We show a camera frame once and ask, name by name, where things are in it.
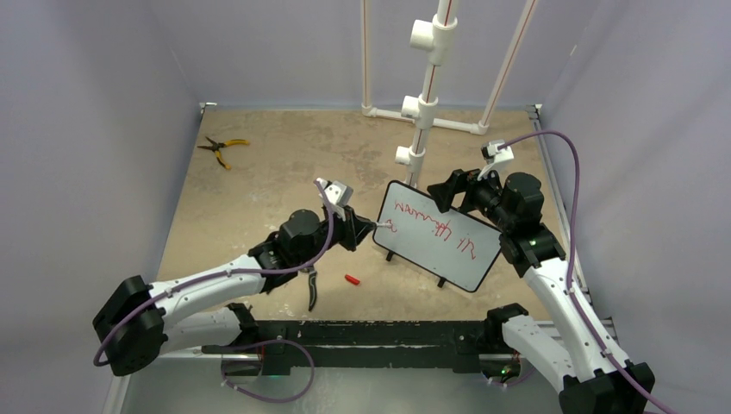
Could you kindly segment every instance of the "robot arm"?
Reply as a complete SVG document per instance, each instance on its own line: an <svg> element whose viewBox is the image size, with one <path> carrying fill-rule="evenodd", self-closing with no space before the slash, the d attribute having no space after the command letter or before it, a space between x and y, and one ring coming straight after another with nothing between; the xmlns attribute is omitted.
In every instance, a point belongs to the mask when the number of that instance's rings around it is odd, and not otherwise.
<svg viewBox="0 0 731 414"><path fill-rule="evenodd" d="M327 249L340 244L354 251L376 228L376 223L357 216L347 205L353 194L350 187L337 181L318 179L317 182L334 212L333 234ZM246 330L248 319L253 320L243 305L230 304L216 312L198 312L234 298L270 292L294 279L297 271L267 276L262 273L296 268L313 259L327 241L329 225L327 218L321 221L313 211L297 210L278 231L228 263L182 279L150 285L141 276L125 279L93 321L99 340L107 342L104 352L112 372L122 376L139 371L164 352L231 343ZM241 273L241 269L251 272ZM221 277L191 283L213 274ZM125 324L116 326L136 308L151 301ZM113 329L116 333L108 340Z"/></svg>
<svg viewBox="0 0 731 414"><path fill-rule="evenodd" d="M486 148L493 148L492 158L499 159L500 154L494 153L499 144L492 144L496 143L485 145L483 153ZM544 334L518 304L488 312L485 334L491 337L487 341L507 345L525 355L559 393L564 413L641 412L646 400L617 372L607 356L612 354L648 391L654 383L652 371L645 363L631 362L583 294L575 295L576 306L572 302L566 291L569 265L565 253L553 233L540 222L540 181L516 172L502 185L488 160L482 171L455 170L445 183L430 185L428 192L441 212L450 208L455 194L464 192L459 210L478 210L500 229L503 256L546 306L563 346ZM580 311L588 316L588 325ZM597 344L592 330L603 338L606 352Z"/></svg>

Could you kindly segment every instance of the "vertical pole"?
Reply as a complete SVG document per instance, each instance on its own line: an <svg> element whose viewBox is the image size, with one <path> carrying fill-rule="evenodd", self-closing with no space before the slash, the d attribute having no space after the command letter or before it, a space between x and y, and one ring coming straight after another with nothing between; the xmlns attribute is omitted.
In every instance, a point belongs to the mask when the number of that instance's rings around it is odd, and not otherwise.
<svg viewBox="0 0 731 414"><path fill-rule="evenodd" d="M533 17L537 3L538 0L526 0L523 12L521 13L521 18L518 21L518 25L515 27L513 39L510 41L510 45L508 46L508 52L505 54L503 66L500 67L500 73L497 74L497 81L492 87L490 99L488 99L487 106L485 107L482 118L479 121L478 125L481 128L487 128L490 125L490 118L495 112L495 107L497 105L497 100L500 99L500 94L503 93L503 87L508 82L510 68L513 67L515 57L518 54L518 49L521 46L523 37L525 37L525 34L528 31L528 25L530 24L530 19Z"/></svg>

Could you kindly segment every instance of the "black metal base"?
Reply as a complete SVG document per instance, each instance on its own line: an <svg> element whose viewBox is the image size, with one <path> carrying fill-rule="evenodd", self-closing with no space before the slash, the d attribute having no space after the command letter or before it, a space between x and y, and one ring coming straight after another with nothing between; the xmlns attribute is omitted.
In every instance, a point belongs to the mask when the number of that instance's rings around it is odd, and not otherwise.
<svg viewBox="0 0 731 414"><path fill-rule="evenodd" d="M350 322L258 321L259 334L232 346L283 339L303 345L317 367L450 368L455 373L480 373L480 354L496 353L484 345L483 321ZM203 347L207 354L225 348ZM266 347L264 375L286 375L292 367L308 367L294 347Z"/></svg>

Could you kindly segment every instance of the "pliers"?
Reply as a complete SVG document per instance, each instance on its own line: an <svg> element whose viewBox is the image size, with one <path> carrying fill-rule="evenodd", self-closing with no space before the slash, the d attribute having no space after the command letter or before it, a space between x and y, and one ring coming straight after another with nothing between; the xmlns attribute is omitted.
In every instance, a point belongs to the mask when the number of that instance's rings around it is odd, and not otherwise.
<svg viewBox="0 0 731 414"><path fill-rule="evenodd" d="M301 273L307 273L307 286L309 286L309 306L307 307L308 311L312 311L315 308L315 303L317 302L317 284L316 284L316 278L317 278L317 271L315 270L314 266L305 267L304 269L300 270Z"/></svg>
<svg viewBox="0 0 731 414"><path fill-rule="evenodd" d="M231 169L231 166L229 164L226 164L226 161L223 160L223 157L221 157L221 148L230 147L232 145L249 145L249 141L247 140L231 140L231 141L225 141L225 142L216 142L211 140L209 137L205 137L208 142L210 142L211 145L199 145L199 148L202 149L208 149L209 151L213 151L213 154L216 155L216 159L218 160L218 163L221 164L223 168L226 168L227 170Z"/></svg>

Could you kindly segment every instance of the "yellow-handled pliers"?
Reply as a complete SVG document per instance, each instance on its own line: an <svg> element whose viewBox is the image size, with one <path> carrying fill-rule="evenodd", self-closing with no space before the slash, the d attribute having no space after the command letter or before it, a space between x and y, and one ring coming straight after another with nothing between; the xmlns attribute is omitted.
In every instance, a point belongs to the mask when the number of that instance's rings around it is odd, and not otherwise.
<svg viewBox="0 0 731 414"><path fill-rule="evenodd" d="M211 145L199 145L199 148L202 149L208 149L209 151L213 151L213 154L216 155L216 159L218 160L218 163L221 164L223 168L226 168L227 170L231 169L231 166L229 164L226 164L226 161L223 160L223 157L221 157L221 148L230 147L232 145L249 145L249 141L247 140L231 140L231 141L225 141L225 142L216 142L211 140L209 137L205 137L208 142L210 142Z"/></svg>

